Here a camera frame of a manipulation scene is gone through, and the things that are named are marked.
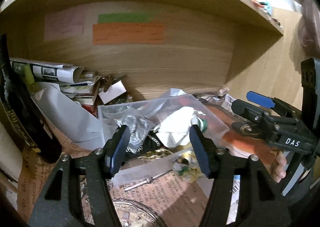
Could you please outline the person's right hand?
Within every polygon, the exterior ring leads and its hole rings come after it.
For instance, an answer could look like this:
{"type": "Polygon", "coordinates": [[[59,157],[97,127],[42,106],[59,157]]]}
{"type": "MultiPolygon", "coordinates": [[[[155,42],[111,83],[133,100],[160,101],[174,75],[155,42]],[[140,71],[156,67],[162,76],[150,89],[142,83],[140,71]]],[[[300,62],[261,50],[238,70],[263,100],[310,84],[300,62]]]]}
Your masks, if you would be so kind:
{"type": "Polygon", "coordinates": [[[286,176],[285,171],[286,166],[286,157],[282,151],[278,151],[276,154],[276,158],[271,165],[271,176],[276,183],[280,183],[282,179],[286,176]]]}

